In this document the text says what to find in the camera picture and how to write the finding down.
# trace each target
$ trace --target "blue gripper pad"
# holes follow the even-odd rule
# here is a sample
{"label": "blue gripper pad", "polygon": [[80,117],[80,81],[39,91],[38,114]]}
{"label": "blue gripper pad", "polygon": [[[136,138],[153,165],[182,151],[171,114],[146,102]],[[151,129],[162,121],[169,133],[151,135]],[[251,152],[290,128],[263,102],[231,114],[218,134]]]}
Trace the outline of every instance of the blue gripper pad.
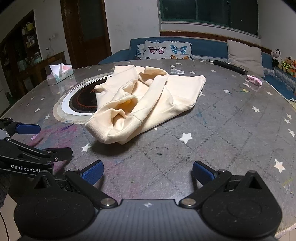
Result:
{"label": "blue gripper pad", "polygon": [[194,162],[192,166],[192,172],[193,176],[202,184],[206,185],[208,182],[214,180],[215,175],[213,172],[210,170],[214,171],[209,167],[209,170],[205,167],[203,167],[201,164],[198,162]]}
{"label": "blue gripper pad", "polygon": [[39,125],[33,125],[33,124],[18,124],[15,127],[15,132],[18,134],[38,134],[40,132],[41,128]]}
{"label": "blue gripper pad", "polygon": [[94,185],[104,174],[104,164],[97,160],[80,171],[82,179]]}

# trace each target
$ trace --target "butterfly print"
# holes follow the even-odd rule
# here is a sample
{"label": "butterfly print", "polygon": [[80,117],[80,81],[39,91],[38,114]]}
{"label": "butterfly print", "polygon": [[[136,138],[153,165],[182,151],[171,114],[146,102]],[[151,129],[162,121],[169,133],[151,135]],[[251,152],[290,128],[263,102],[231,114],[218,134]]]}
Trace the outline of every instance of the butterfly print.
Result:
{"label": "butterfly print", "polygon": [[150,41],[150,43],[163,43],[164,41],[160,41],[160,40],[152,40]]}
{"label": "butterfly print", "polygon": [[179,42],[179,43],[182,43],[182,44],[185,43],[185,42],[181,42],[181,41],[173,41],[173,40],[171,40],[171,42],[172,42],[172,43]]}
{"label": "butterfly print", "polygon": [[166,47],[162,47],[162,48],[148,47],[148,49],[150,49],[150,51],[149,51],[150,53],[163,54]]}
{"label": "butterfly print", "polygon": [[[149,57],[146,57],[146,59],[150,59]],[[161,59],[165,59],[165,58],[161,58]]]}
{"label": "butterfly print", "polygon": [[190,59],[188,56],[185,56],[185,57],[183,57],[183,58],[177,58],[177,57],[174,56],[174,55],[171,55],[170,58],[171,58],[171,59]]}
{"label": "butterfly print", "polygon": [[181,54],[186,54],[186,49],[187,49],[187,46],[182,46],[181,48],[177,48],[176,46],[174,45],[170,45],[171,49],[172,49],[172,52],[174,54],[177,54],[178,52],[181,52]]}
{"label": "butterfly print", "polygon": [[137,46],[137,54],[136,55],[140,55],[141,51],[139,50],[139,46]]}

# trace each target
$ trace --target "pink butterfly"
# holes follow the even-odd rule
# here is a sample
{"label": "pink butterfly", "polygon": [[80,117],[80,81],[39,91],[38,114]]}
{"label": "pink butterfly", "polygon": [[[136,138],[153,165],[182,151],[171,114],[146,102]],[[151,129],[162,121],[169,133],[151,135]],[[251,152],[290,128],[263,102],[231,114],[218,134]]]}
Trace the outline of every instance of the pink butterfly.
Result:
{"label": "pink butterfly", "polygon": [[163,54],[164,50],[166,49],[166,47],[162,47],[162,48],[154,48],[154,47],[148,47],[150,49],[150,53],[158,53],[158,54]]}

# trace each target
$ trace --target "black remote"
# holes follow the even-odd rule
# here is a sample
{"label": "black remote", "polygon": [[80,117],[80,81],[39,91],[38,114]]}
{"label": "black remote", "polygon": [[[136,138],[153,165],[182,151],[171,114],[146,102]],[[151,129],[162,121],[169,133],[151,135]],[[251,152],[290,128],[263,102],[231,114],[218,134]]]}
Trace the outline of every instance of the black remote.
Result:
{"label": "black remote", "polygon": [[229,64],[229,63],[225,63],[225,62],[222,62],[222,61],[219,61],[219,60],[214,60],[213,62],[215,65],[219,65],[219,66],[222,66],[226,69],[230,69],[230,70],[233,70],[239,74],[243,74],[243,75],[246,75],[248,73],[248,71],[246,71],[245,69],[242,69],[240,67],[237,67],[237,66],[234,66],[232,64]]}

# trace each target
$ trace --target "panda plush toy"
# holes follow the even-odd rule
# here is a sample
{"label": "panda plush toy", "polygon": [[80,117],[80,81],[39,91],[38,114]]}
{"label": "panda plush toy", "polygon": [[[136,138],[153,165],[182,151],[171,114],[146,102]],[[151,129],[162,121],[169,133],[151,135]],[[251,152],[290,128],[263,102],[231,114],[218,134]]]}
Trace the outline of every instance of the panda plush toy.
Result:
{"label": "panda plush toy", "polygon": [[274,51],[271,52],[271,56],[272,56],[271,66],[272,67],[279,66],[278,58],[281,61],[281,52],[280,52],[280,50],[279,49],[275,49]]}

